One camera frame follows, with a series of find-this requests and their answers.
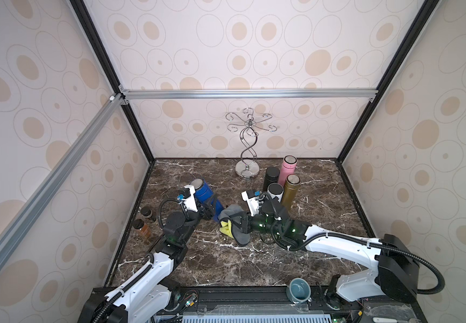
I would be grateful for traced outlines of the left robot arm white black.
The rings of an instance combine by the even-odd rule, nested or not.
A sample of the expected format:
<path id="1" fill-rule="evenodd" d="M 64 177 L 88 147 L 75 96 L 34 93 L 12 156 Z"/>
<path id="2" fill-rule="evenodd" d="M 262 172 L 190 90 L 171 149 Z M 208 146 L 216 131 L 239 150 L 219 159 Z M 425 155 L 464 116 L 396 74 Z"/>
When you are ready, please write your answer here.
<path id="1" fill-rule="evenodd" d="M 147 263 L 108 293 L 93 293 L 78 322 L 147 322 L 167 307 L 172 291 L 162 281 L 183 262 L 195 228 L 215 216 L 217 205 L 215 195 L 203 202 L 192 193 L 163 200 L 157 212 L 162 235 Z"/>

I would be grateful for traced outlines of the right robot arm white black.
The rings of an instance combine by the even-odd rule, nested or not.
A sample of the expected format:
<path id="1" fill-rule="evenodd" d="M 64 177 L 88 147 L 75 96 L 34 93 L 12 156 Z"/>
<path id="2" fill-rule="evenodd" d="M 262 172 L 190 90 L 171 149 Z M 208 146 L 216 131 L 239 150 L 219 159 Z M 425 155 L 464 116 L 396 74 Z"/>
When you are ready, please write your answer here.
<path id="1" fill-rule="evenodd" d="M 351 275 L 336 275 L 326 291 L 331 300 L 353 302 L 387 296 L 411 304 L 419 295 L 435 295 L 445 288 L 445 278 L 429 261 L 413 254 L 391 234 L 382 239 L 362 238 L 326 230 L 289 216 L 277 198 L 267 192 L 244 191 L 249 212 L 232 220 L 232 235 L 239 244 L 250 242 L 250 233 L 269 234 L 289 252 L 319 252 L 364 266 Z"/>

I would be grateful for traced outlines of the gold thermos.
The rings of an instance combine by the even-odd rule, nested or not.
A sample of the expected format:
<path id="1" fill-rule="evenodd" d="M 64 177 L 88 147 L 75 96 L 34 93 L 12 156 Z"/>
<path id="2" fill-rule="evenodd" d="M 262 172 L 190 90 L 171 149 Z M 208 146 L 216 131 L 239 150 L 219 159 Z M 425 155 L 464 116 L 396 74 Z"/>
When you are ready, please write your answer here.
<path id="1" fill-rule="evenodd" d="M 301 179 L 298 175 L 290 174 L 286 177 L 281 204 L 287 210 L 291 209 L 292 203 L 297 195 L 297 191 L 299 190 L 300 185 Z"/>

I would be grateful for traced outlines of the white thermos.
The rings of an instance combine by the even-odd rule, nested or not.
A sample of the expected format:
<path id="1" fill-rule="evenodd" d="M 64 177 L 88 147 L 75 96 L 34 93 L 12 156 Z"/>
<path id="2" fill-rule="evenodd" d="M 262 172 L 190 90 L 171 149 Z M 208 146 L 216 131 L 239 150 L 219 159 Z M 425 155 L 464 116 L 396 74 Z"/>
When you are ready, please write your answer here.
<path id="1" fill-rule="evenodd" d="M 277 199 L 278 202 L 281 202 L 284 193 L 284 188 L 278 182 L 274 182 L 269 184 L 269 186 L 267 187 L 267 192 L 272 199 Z"/>

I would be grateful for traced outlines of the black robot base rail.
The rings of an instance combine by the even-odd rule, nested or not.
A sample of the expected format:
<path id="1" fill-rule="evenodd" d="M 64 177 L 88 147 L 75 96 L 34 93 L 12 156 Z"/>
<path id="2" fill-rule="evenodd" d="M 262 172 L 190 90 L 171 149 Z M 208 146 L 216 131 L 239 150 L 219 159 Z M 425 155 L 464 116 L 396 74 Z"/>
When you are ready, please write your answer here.
<path id="1" fill-rule="evenodd" d="M 295 304 L 286 286 L 180 287 L 162 283 L 136 306 L 111 288 L 96 288 L 83 306 L 79 322 L 367 322 L 360 302 L 342 301 L 334 309 L 326 292 L 313 286 L 311 296 Z"/>

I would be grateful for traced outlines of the grey yellow cleaning cloth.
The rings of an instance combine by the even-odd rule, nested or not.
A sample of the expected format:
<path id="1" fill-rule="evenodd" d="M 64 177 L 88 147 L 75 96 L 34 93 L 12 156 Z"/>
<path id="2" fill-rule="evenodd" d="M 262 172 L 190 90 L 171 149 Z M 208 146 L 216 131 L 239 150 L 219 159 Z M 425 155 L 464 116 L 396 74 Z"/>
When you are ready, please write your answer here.
<path id="1" fill-rule="evenodd" d="M 243 208 L 233 204 L 225 208 L 218 216 L 220 229 L 219 231 L 235 239 L 239 246 L 246 246 L 250 243 L 250 234 L 242 231 L 242 217 L 246 215 Z"/>

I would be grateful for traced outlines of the black thermos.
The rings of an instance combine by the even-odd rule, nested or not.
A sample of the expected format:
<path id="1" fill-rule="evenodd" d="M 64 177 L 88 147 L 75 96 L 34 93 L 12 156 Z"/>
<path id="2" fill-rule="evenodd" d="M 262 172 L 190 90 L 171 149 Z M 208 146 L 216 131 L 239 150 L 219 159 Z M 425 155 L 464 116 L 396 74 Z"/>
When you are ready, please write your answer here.
<path id="1" fill-rule="evenodd" d="M 262 192 L 266 192 L 270 184 L 278 183 L 279 176 L 280 176 L 280 170 L 276 167 L 269 166 L 265 170 Z"/>

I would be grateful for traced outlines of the pink thermos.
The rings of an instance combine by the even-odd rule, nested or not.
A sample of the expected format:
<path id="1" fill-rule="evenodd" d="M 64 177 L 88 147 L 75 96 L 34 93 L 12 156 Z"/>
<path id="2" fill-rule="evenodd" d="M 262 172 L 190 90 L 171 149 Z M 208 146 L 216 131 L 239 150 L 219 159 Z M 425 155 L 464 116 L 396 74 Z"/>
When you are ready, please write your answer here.
<path id="1" fill-rule="evenodd" d="M 295 156 L 287 155 L 284 157 L 280 168 L 278 183 L 285 186 L 287 177 L 295 172 L 297 165 L 297 158 Z"/>

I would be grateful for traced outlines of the blue thermos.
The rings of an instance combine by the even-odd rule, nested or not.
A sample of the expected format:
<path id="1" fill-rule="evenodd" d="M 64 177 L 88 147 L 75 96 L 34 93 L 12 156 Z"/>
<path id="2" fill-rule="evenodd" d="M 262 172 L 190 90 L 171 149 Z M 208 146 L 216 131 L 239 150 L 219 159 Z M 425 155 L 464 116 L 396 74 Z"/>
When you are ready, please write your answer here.
<path id="1" fill-rule="evenodd" d="M 212 220 L 219 222 L 219 215 L 224 210 L 218 195 L 215 194 L 203 178 L 196 178 L 190 185 L 195 188 L 195 197 L 203 205 L 210 206 L 213 211 Z"/>

